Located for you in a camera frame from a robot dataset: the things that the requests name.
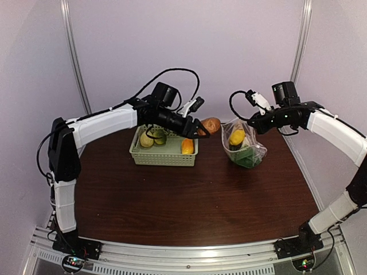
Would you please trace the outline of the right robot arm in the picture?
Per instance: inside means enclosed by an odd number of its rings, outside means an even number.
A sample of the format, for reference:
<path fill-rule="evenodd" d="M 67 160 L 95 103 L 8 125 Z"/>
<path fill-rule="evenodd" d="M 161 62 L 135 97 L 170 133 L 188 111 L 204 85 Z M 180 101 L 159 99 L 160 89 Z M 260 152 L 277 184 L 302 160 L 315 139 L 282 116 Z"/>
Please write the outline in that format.
<path fill-rule="evenodd" d="M 258 92 L 249 90 L 245 98 L 258 107 L 248 124 L 261 135 L 272 128 L 289 126 L 310 131 L 343 152 L 358 170 L 345 191 L 327 208 L 313 216 L 299 228 L 294 248 L 305 253 L 319 240 L 330 226 L 344 221 L 366 206 L 366 136 L 314 101 L 301 102 L 292 81 L 272 86 L 277 107 L 273 107 Z"/>

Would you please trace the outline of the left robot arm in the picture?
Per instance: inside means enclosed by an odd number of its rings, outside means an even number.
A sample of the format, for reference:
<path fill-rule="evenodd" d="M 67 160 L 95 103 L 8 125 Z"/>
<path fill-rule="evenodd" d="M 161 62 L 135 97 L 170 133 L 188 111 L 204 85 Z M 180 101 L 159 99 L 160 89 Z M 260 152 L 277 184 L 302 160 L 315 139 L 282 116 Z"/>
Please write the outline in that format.
<path fill-rule="evenodd" d="M 75 185 L 81 172 L 78 150 L 104 136 L 141 125 L 158 125 L 188 139 L 208 138 L 210 132 L 189 114 L 203 105 L 201 97 L 190 100 L 182 113 L 170 107 L 178 90 L 158 82 L 151 94 L 77 119 L 53 121 L 49 138 L 50 172 L 46 177 L 52 187 L 52 202 L 56 211 L 56 229 L 60 245 L 69 254 L 79 253 L 83 246 L 75 219 Z"/>

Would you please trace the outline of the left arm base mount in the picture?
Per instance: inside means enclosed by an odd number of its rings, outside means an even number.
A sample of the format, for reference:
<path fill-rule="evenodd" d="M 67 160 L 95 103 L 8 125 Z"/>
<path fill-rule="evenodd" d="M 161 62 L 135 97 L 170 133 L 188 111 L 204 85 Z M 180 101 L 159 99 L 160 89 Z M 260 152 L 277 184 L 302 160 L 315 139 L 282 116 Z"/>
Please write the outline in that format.
<path fill-rule="evenodd" d="M 59 237 L 56 238 L 52 245 L 53 250 L 88 260 L 98 260 L 101 248 L 101 242 L 80 238 L 78 239 L 77 244 L 72 247 L 66 244 L 65 241 L 59 239 Z"/>

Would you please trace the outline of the toy red tomato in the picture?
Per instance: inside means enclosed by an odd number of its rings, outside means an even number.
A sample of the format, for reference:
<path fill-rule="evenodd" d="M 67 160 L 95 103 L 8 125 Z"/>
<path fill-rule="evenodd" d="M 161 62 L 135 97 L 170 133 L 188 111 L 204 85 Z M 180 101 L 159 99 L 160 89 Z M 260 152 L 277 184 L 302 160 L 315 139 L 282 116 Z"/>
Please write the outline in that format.
<path fill-rule="evenodd" d="M 221 121 L 216 117 L 201 120 L 201 124 L 211 135 L 216 133 L 221 127 Z"/>

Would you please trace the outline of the green plastic basket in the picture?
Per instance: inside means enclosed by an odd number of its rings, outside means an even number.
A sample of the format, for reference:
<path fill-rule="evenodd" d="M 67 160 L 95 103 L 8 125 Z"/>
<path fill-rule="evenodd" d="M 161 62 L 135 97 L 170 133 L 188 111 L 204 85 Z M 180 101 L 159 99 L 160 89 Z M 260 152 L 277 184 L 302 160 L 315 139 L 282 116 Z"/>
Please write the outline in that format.
<path fill-rule="evenodd" d="M 171 131 L 167 134 L 166 143 L 158 145 L 154 143 L 150 147 L 143 147 L 140 144 L 140 136 L 147 130 L 146 126 L 140 126 L 135 131 L 129 152 L 137 165 L 148 166 L 178 166 L 193 167 L 196 155 L 198 154 L 198 140 L 193 140 L 193 153 L 182 154 L 182 142 L 184 137 L 178 136 Z"/>

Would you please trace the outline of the clear zip top bag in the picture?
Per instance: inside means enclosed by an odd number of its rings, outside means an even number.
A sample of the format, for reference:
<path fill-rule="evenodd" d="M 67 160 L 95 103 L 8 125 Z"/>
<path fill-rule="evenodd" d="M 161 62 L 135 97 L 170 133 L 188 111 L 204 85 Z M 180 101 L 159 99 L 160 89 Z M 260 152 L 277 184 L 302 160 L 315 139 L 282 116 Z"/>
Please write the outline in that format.
<path fill-rule="evenodd" d="M 229 144 L 229 138 L 232 132 L 237 129 L 243 129 L 245 131 L 246 137 L 241 145 L 232 146 Z M 267 154 L 267 149 L 265 148 L 265 146 L 257 141 L 255 130 L 250 127 L 246 122 L 240 119 L 233 119 L 227 123 L 221 123 L 221 142 L 228 158 L 231 151 L 237 151 L 241 148 L 248 146 L 255 147 L 259 151 L 261 151 L 263 158 Z"/>

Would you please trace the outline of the toy yellow lemon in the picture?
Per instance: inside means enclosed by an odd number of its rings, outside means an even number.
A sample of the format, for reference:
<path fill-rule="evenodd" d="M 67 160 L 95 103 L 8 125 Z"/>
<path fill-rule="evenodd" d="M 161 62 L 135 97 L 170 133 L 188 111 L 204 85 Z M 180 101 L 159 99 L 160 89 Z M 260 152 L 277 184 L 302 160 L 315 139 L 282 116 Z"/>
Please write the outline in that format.
<path fill-rule="evenodd" d="M 243 129 L 234 130 L 229 138 L 229 144 L 232 146 L 241 145 L 246 137 Z"/>

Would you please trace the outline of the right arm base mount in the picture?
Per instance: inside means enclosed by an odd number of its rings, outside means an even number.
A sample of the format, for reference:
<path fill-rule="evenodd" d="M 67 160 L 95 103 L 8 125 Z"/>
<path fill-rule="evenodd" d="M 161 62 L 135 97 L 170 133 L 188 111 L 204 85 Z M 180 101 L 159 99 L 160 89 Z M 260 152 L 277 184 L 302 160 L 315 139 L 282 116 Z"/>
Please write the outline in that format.
<path fill-rule="evenodd" d="M 289 239 L 279 238 L 274 242 L 274 249 L 279 260 L 289 257 L 300 256 L 303 254 L 310 254 L 315 250 L 324 247 L 321 239 L 316 239 L 310 243 L 302 243 L 299 237 L 292 237 Z"/>

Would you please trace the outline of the toy potato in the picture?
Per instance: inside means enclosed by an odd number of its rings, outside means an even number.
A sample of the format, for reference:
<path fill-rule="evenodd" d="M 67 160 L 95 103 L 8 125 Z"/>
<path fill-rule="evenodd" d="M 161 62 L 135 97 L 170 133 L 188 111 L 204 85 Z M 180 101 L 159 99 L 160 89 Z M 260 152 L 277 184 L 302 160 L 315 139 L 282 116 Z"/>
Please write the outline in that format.
<path fill-rule="evenodd" d="M 139 142 L 143 148 L 150 148 L 154 145 L 154 139 L 148 137 L 145 132 L 141 134 Z"/>

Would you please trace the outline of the toy green yellow mango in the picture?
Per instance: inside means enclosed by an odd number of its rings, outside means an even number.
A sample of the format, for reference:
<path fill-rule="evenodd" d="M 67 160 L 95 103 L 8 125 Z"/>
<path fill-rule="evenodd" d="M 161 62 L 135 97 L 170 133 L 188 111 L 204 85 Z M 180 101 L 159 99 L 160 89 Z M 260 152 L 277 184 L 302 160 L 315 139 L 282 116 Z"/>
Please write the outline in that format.
<path fill-rule="evenodd" d="M 155 144 L 162 146 L 166 144 L 167 141 L 167 134 L 164 130 L 162 129 L 156 129 L 153 132 L 153 137 L 154 137 L 154 142 Z"/>

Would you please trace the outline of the toy bok choy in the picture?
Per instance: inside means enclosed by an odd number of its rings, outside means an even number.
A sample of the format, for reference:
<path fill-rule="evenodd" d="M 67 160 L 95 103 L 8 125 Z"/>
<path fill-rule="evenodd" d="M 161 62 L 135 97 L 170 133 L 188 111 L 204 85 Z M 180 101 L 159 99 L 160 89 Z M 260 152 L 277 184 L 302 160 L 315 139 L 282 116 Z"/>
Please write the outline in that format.
<path fill-rule="evenodd" d="M 229 158 L 239 166 L 254 168 L 261 163 L 263 155 L 257 148 L 248 146 L 237 151 L 231 151 Z"/>

